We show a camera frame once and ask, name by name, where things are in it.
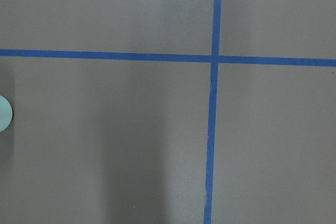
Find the light green cup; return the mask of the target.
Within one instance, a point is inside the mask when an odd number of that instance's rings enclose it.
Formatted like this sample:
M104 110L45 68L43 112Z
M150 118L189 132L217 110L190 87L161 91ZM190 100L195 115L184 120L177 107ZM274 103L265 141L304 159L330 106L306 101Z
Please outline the light green cup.
M0 131L6 130L13 118L13 109L9 101L1 96L0 97Z

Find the brown paper table cover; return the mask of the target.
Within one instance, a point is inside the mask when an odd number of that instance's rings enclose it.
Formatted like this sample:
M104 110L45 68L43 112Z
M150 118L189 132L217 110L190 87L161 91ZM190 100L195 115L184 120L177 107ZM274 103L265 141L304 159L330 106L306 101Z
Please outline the brown paper table cover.
M335 223L335 0L1 0L1 223Z

